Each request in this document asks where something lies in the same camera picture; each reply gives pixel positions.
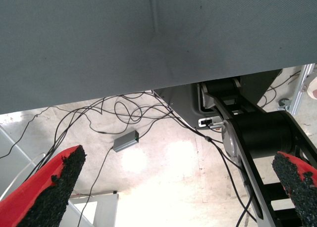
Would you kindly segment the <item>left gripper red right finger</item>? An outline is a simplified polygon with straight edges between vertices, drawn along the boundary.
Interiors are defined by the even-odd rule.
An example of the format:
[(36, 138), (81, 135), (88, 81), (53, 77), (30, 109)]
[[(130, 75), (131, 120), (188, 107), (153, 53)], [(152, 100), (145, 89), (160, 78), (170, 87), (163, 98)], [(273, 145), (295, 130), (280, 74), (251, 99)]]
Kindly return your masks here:
[(272, 162), (286, 194), (305, 227), (317, 225), (317, 170), (302, 159), (278, 152)]

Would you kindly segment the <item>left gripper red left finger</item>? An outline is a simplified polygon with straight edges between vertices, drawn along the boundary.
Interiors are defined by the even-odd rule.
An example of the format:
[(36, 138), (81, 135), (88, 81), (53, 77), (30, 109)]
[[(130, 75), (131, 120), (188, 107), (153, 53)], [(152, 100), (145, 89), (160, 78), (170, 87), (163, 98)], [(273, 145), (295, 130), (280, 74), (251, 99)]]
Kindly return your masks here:
[(0, 202), (0, 225), (59, 226), (85, 160), (81, 145), (57, 154)]

